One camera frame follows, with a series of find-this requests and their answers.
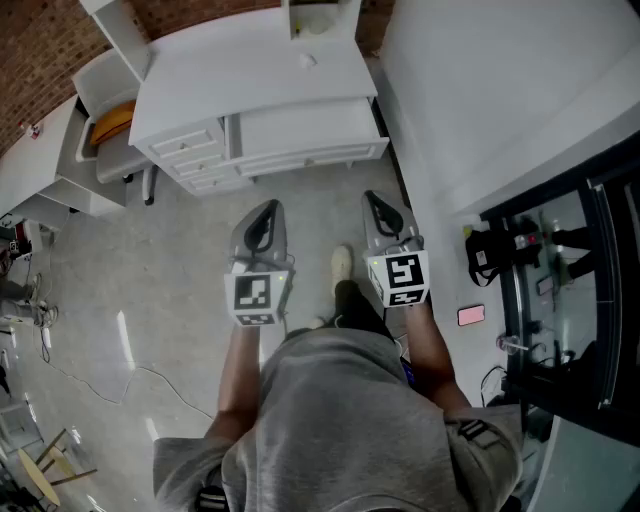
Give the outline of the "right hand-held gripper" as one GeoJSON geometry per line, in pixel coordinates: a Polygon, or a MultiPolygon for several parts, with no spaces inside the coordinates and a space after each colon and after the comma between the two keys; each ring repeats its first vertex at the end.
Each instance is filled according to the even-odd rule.
{"type": "Polygon", "coordinates": [[[369,280],[383,307],[424,303],[430,289],[428,252],[417,236],[413,212],[401,200],[374,190],[364,193],[362,207],[369,249],[379,249],[383,237],[405,239],[366,253],[369,280]]]}

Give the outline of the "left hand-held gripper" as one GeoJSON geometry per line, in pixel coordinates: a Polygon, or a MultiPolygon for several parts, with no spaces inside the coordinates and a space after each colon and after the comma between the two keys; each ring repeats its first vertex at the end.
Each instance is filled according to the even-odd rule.
{"type": "Polygon", "coordinates": [[[241,220],[231,235],[231,253],[224,275],[231,318],[241,327],[283,324],[295,272],[280,201],[266,201],[241,220]]]}

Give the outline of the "person's right forearm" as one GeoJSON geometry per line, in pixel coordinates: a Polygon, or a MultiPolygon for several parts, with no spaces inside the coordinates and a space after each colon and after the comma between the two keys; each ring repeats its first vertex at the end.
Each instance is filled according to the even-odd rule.
{"type": "Polygon", "coordinates": [[[404,309],[409,357],[417,391],[446,414],[470,407],[458,386],[445,340],[428,303],[404,309]]]}

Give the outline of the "person's left forearm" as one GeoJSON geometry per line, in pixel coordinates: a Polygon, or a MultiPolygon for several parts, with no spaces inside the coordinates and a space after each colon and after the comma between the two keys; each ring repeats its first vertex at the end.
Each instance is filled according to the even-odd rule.
{"type": "Polygon", "coordinates": [[[206,438],[239,440],[255,424],[260,404],[260,328],[233,328],[219,385],[217,413],[206,438]]]}

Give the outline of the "person's white shoe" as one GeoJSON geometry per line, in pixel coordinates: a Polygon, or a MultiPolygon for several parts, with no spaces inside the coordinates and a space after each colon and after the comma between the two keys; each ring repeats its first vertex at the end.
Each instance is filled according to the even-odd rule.
{"type": "Polygon", "coordinates": [[[353,255],[351,247],[343,244],[336,247],[331,257],[331,292],[335,295],[338,284],[349,281],[353,276],[353,255]]]}

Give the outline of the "person's black trousers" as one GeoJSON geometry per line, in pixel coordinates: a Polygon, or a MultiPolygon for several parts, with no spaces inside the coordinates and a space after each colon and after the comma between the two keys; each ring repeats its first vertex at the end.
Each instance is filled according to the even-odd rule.
{"type": "Polygon", "coordinates": [[[334,288],[335,311],[333,317],[321,326],[311,329],[313,335],[358,346],[385,346],[396,349],[382,317],[353,280],[341,280],[334,288]]]}

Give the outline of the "white desk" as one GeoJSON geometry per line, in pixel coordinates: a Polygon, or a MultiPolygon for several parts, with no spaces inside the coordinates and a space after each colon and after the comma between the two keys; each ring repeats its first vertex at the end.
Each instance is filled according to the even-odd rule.
{"type": "Polygon", "coordinates": [[[355,38],[292,40],[280,4],[202,23],[155,41],[137,96],[130,142],[182,188],[188,178],[220,173],[239,179],[210,194],[236,190],[264,175],[241,177],[224,162],[225,117],[339,99],[368,98],[372,107],[376,94],[355,38]],[[301,53],[313,55],[317,65],[303,69],[301,53]],[[204,128],[217,134],[217,146],[174,158],[160,158],[149,149],[155,142],[204,128]],[[171,163],[190,156],[211,154],[220,154],[223,162],[205,172],[178,179],[169,169],[171,163]]]}

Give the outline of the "orange cushion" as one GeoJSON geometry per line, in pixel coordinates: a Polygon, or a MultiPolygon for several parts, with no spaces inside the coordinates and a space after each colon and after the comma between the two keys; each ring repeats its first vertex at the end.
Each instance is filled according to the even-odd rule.
{"type": "Polygon", "coordinates": [[[99,146],[106,140],[129,129],[132,124],[135,106],[136,101],[131,100],[104,114],[94,125],[90,144],[99,146]]]}

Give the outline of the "person's grey shirt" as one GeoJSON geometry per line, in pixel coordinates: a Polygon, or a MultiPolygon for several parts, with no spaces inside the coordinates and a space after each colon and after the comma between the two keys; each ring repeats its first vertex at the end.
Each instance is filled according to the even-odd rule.
{"type": "Polygon", "coordinates": [[[309,332],[260,382],[239,440],[155,442],[162,512],[195,512],[209,486],[230,512],[498,512],[521,477],[518,408],[446,414],[409,386],[396,349],[309,332]]]}

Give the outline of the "white desk hutch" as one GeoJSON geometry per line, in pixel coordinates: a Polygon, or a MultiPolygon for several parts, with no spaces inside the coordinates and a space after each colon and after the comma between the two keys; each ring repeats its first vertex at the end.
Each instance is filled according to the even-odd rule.
{"type": "Polygon", "coordinates": [[[285,26],[292,40],[353,40],[355,38],[361,0],[281,0],[285,26]],[[322,14],[331,19],[331,27],[323,34],[312,35],[307,29],[308,19],[322,14]],[[300,37],[295,37],[295,22],[302,22],[300,37]]]}

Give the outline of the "white chair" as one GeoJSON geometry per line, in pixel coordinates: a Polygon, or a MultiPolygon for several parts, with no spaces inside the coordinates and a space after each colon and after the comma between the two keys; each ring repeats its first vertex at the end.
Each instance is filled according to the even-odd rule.
{"type": "Polygon", "coordinates": [[[122,58],[111,49],[83,66],[72,78],[88,117],[76,148],[76,161],[94,162],[101,184],[122,181],[128,184],[142,175],[142,199],[150,206],[155,200],[158,167],[139,149],[129,144],[130,129],[99,146],[90,144],[95,123],[122,103],[137,99],[140,83],[122,58]]]}

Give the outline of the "black glass cabinet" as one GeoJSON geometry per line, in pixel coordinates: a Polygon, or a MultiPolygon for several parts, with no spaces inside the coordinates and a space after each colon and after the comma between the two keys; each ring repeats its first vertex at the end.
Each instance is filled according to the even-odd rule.
{"type": "Polygon", "coordinates": [[[501,286],[508,391],[640,447],[640,156],[593,159],[482,214],[516,247],[501,286]]]}

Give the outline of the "white side table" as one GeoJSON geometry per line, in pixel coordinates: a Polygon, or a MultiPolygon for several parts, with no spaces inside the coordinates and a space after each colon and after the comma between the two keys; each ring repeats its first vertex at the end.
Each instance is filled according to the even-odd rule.
{"type": "Polygon", "coordinates": [[[40,122],[37,139],[22,136],[0,158],[0,219],[8,214],[59,231],[71,210],[99,217],[126,206],[126,185],[102,184],[96,162],[76,152],[86,116],[76,96],[40,122]]]}

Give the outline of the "tall white shelf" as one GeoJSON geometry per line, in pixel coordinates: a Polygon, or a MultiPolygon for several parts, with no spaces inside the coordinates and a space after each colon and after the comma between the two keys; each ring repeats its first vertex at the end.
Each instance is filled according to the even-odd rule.
{"type": "Polygon", "coordinates": [[[124,0],[79,0],[139,83],[151,61],[148,43],[127,12],[124,0]]]}

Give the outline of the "wooden stool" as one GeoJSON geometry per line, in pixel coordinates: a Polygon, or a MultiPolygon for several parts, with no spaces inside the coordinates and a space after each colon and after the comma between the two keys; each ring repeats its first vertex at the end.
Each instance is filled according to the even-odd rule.
{"type": "Polygon", "coordinates": [[[55,510],[61,506],[58,487],[89,478],[98,472],[92,457],[66,428],[35,456],[25,448],[19,448],[17,455],[27,476],[55,510]]]}

